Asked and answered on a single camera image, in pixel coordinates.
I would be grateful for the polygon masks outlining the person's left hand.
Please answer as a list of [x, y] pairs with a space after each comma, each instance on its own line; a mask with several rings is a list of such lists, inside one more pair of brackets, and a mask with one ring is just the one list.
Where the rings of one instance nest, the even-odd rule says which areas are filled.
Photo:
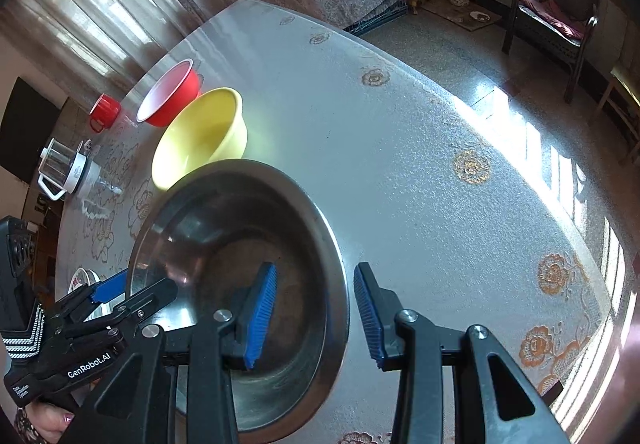
[[55, 444], [74, 417], [61, 407], [32, 402], [17, 409], [14, 428], [24, 443]]

